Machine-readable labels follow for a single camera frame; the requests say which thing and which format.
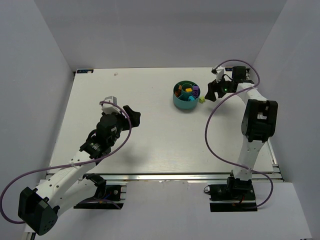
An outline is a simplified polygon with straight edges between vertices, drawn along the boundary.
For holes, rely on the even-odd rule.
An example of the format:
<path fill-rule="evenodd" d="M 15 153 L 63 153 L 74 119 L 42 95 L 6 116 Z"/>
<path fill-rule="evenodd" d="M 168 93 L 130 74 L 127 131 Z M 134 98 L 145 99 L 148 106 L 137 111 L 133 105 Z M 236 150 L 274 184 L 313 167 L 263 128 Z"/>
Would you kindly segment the purple orange lego stack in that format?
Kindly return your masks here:
<path fill-rule="evenodd" d="M 198 85 L 193 85 L 192 86 L 192 96 L 197 99 L 200 96 L 201 90 Z"/>

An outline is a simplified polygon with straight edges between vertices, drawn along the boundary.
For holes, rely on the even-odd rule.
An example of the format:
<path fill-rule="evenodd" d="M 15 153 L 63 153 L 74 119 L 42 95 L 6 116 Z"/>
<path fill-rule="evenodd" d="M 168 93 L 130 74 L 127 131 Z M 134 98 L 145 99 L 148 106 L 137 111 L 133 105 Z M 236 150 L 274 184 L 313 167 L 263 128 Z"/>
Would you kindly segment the brown lego plate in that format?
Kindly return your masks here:
<path fill-rule="evenodd" d="M 175 91 L 174 94 L 178 98 L 181 95 L 181 90 Z"/>

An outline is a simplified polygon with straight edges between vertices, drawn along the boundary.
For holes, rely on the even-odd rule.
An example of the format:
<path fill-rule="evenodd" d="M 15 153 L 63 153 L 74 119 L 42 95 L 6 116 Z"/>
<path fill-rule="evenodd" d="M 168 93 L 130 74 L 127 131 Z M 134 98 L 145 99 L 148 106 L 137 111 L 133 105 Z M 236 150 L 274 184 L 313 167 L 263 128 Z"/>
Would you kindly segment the blue lego brick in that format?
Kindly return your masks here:
<path fill-rule="evenodd" d="M 196 98 L 193 96 L 193 95 L 190 95 L 189 97 L 188 97 L 188 101 L 189 102 L 192 102 L 192 101 L 195 101 L 196 100 Z"/>

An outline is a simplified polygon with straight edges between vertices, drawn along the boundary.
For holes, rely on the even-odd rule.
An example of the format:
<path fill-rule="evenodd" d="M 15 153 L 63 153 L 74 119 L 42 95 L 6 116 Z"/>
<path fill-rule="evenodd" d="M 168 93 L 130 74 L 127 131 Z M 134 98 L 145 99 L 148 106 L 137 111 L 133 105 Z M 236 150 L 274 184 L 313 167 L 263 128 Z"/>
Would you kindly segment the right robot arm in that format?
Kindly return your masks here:
<path fill-rule="evenodd" d="M 212 102 L 226 94 L 238 95 L 245 104 L 241 121 L 243 135 L 242 147 L 237 162 L 227 179 L 229 192 L 247 192 L 252 185 L 252 169 L 259 152 L 276 130 L 278 103 L 263 97 L 256 89 L 257 85 L 247 77 L 245 66 L 231 68 L 231 76 L 225 70 L 213 68 L 216 79 L 208 86 L 206 100 Z"/>

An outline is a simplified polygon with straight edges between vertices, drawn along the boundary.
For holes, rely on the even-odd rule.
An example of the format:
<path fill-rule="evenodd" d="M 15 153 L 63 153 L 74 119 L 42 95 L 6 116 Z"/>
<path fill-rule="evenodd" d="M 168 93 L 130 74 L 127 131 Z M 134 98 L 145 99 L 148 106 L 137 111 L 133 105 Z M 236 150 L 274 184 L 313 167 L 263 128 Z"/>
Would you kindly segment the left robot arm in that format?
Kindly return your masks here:
<path fill-rule="evenodd" d="M 106 181 L 87 172 L 110 155 L 121 132 L 140 125 L 141 113 L 128 105 L 121 110 L 102 103 L 102 116 L 69 165 L 61 167 L 35 188 L 21 191 L 18 216 L 39 236 L 48 233 L 59 216 L 86 199 L 100 200 L 106 195 Z"/>

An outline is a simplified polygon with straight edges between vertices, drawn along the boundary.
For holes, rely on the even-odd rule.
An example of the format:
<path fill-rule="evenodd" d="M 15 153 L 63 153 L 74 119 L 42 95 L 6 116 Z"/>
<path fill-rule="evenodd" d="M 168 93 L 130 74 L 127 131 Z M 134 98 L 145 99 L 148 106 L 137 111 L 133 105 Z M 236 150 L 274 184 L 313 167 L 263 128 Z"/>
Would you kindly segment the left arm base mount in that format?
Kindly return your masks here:
<path fill-rule="evenodd" d="M 90 180 L 95 186 L 92 197 L 86 198 L 75 205 L 74 209 L 86 210 L 121 210 L 126 199 L 127 186 L 108 184 L 107 181 L 96 173 L 85 174 L 82 179 Z"/>

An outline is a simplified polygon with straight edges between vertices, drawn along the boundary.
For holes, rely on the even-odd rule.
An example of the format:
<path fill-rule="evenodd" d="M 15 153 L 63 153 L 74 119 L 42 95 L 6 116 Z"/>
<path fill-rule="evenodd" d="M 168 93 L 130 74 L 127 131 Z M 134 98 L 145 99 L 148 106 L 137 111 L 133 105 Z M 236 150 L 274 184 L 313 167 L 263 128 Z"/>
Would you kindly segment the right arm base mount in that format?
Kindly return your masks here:
<path fill-rule="evenodd" d="M 256 195 L 251 180 L 230 176 L 226 184 L 209 184 L 203 192 L 209 196 L 212 213 L 256 212 Z"/>

